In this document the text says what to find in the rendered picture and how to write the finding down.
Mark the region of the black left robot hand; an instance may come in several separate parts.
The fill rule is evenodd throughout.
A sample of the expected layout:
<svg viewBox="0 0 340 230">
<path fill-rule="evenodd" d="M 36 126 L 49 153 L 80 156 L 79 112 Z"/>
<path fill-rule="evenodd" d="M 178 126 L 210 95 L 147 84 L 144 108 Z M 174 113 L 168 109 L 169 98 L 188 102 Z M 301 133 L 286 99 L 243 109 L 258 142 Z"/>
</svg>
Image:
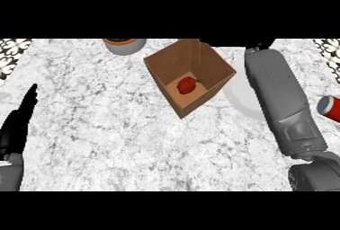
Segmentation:
<svg viewBox="0 0 340 230">
<path fill-rule="evenodd" d="M 24 95 L 20 108 L 14 110 L 0 128 L 0 161 L 6 161 L 9 155 L 21 154 L 26 148 L 29 136 L 29 124 L 38 103 L 38 84 L 33 84 Z"/>
</svg>

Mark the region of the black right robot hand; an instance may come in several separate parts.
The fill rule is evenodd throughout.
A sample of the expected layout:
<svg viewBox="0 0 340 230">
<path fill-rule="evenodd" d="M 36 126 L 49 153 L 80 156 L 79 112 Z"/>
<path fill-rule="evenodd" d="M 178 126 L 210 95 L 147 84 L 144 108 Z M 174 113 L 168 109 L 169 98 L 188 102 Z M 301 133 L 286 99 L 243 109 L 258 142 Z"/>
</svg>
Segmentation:
<svg viewBox="0 0 340 230">
<path fill-rule="evenodd" d="M 268 49 L 274 39 L 202 39 L 212 47 L 244 47 L 246 49 Z"/>
</svg>

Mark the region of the white plate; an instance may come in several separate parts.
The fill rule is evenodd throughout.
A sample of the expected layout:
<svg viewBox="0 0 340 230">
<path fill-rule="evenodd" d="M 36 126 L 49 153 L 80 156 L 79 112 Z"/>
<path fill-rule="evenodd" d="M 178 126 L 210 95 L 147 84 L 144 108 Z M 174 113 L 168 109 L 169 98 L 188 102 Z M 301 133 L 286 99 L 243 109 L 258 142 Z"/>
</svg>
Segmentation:
<svg viewBox="0 0 340 230">
<path fill-rule="evenodd" d="M 231 66 L 237 70 L 237 74 L 224 86 L 224 93 L 233 107 L 250 118 L 265 121 L 265 114 L 256 97 L 256 91 L 249 83 L 244 58 L 236 59 Z"/>
</svg>

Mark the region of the brown cardboard box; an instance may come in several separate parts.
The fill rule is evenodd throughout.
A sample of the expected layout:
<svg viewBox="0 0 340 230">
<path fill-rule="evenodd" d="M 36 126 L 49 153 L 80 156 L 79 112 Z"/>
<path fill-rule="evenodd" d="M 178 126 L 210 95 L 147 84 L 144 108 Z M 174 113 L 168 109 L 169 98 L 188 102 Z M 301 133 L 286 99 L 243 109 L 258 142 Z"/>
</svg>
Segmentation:
<svg viewBox="0 0 340 230">
<path fill-rule="evenodd" d="M 215 97 L 237 74 L 215 49 L 199 39 L 184 39 L 144 58 L 154 82 L 176 115 L 184 119 Z M 178 84 L 193 78 L 196 89 L 182 94 Z"/>
</svg>

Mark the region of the red bell pepper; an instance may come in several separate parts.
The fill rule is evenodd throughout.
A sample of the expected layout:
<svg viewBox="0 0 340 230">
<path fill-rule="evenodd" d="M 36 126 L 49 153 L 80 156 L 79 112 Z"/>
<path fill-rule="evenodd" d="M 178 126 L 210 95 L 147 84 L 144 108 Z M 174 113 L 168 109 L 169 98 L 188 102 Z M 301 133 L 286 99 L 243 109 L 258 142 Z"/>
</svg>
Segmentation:
<svg viewBox="0 0 340 230">
<path fill-rule="evenodd" d="M 188 94 L 191 93 L 194 90 L 196 90 L 196 87 L 197 87 L 197 83 L 200 83 L 202 80 L 200 79 L 196 79 L 193 78 L 191 76 L 187 76 L 179 82 L 178 82 L 178 85 L 176 85 L 176 88 L 179 90 L 179 93 L 181 94 Z"/>
</svg>

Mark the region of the grey pot with orange rim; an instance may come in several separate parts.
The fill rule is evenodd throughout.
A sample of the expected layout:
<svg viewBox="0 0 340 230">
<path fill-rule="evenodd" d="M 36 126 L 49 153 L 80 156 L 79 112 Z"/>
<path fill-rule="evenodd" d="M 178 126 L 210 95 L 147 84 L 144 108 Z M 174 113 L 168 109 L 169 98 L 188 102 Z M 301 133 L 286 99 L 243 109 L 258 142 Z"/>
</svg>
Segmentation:
<svg viewBox="0 0 340 230">
<path fill-rule="evenodd" d="M 113 54 L 120 56 L 128 56 L 138 53 L 142 50 L 147 44 L 147 39 L 129 39 L 129 40 L 104 39 L 104 44 Z"/>
</svg>

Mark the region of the red can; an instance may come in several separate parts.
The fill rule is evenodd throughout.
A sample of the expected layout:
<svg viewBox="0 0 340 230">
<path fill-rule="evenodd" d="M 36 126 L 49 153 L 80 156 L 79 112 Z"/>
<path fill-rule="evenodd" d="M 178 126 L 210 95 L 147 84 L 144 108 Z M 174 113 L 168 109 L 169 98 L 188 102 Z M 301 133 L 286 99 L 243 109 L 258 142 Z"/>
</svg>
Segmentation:
<svg viewBox="0 0 340 230">
<path fill-rule="evenodd" d="M 340 99 L 332 95 L 321 98 L 318 102 L 318 113 L 329 119 L 340 122 Z"/>
</svg>

